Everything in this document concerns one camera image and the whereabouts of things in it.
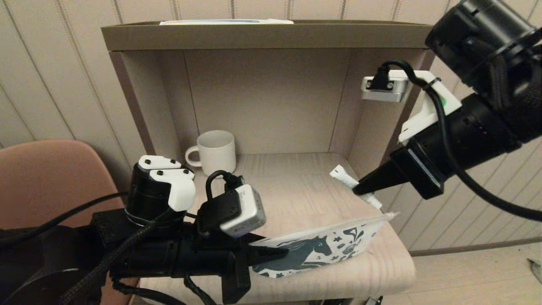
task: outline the mug handle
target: mug handle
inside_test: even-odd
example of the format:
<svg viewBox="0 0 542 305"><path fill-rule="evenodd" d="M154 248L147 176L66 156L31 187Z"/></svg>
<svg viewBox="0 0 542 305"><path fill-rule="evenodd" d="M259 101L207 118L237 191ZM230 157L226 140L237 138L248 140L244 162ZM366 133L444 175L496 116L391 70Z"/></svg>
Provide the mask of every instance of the mug handle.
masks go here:
<svg viewBox="0 0 542 305"><path fill-rule="evenodd" d="M186 162L192 166L195 166L195 167L201 167L202 166L202 163L201 161L193 161L193 160L190 160L188 158L188 155L190 155L191 153L193 153L194 151L199 151L198 149L198 146L192 146L190 147L189 149L186 150L186 153L184 154L184 158L186 159Z"/></svg>

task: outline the beige shelf surface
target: beige shelf surface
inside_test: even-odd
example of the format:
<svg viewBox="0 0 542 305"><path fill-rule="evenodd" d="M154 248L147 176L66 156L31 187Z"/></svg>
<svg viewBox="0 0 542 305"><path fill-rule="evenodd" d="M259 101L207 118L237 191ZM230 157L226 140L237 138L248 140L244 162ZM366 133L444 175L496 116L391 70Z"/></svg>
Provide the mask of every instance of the beige shelf surface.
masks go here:
<svg viewBox="0 0 542 305"><path fill-rule="evenodd" d="M260 193L267 223L254 233L277 237L327 226L380 211L355 196L329 172L341 164L355 176L339 154L276 154L238 156L235 174ZM206 200L207 177L196 171L196 213ZM215 180L214 196L223 192ZM194 282L216 302L222 302L217 276L194 277ZM251 290L239 303L275 303L301 300L364 297L399 293L414 284L412 258L389 224L384 224L366 251L349 260L284 278L267 278L251 272ZM200 300L183 285L182 279L143 278L140 285L170 294L187 304Z"/></svg>

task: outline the white mount bracket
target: white mount bracket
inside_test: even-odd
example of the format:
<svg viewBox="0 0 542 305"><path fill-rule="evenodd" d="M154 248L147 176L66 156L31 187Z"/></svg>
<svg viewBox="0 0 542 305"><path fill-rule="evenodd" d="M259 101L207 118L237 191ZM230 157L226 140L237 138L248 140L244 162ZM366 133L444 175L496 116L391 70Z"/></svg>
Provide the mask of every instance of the white mount bracket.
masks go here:
<svg viewBox="0 0 542 305"><path fill-rule="evenodd" d="M196 198L194 173L181 168L181 163L162 156L145 155L139 159L139 166L149 171L155 181L171 184L167 204L175 212L189 210Z"/></svg>

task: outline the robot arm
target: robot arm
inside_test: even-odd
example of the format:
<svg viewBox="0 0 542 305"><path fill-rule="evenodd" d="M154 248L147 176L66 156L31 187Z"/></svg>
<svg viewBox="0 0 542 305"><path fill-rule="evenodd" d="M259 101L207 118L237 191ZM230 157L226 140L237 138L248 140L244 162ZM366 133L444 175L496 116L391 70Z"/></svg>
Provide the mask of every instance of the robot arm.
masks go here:
<svg viewBox="0 0 542 305"><path fill-rule="evenodd" d="M210 185L218 175L224 176L225 192L213 197ZM208 200L197 215L189 215L193 178L175 160L143 156L134 165L124 209L94 213L88 226L57 225L20 242L12 242L20 229L0 232L0 242L10 240L0 243L0 304L98 304L107 271L113 288L166 304L181 303L119 280L181 277L213 304L190 276L218 275L223 302L236 303L250 289L249 267L288 251L249 245L263 238L250 231L265 223L265 214L260 196L242 177L225 171L209 176ZM184 221L187 215L193 223Z"/></svg>
<svg viewBox="0 0 542 305"><path fill-rule="evenodd" d="M442 194L444 182L456 174L489 203L542 221L540 211L497 198L465 172L542 134L542 69L540 48L534 47L539 40L540 30L499 0L463 0L452 8L425 43L476 92L460 104L428 72L414 72L401 60L383 63L375 77L365 81L366 97L390 100L395 83L406 75L426 91L433 107L425 104L403 124L399 141L404 146L362 178L354 192L410 182L430 199ZM404 73L389 71L390 65Z"/></svg>

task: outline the wooden floor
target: wooden floor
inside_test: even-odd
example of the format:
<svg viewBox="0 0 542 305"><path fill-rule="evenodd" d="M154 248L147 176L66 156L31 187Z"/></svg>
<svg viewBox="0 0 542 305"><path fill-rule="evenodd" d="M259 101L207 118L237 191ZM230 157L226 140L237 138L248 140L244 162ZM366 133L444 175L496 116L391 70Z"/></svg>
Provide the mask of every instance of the wooden floor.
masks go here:
<svg viewBox="0 0 542 305"><path fill-rule="evenodd" d="M385 296L382 305L540 305L542 284L527 258L542 260L541 250L538 243L415 257L416 284L402 294ZM352 305L361 304L356 300Z"/></svg>

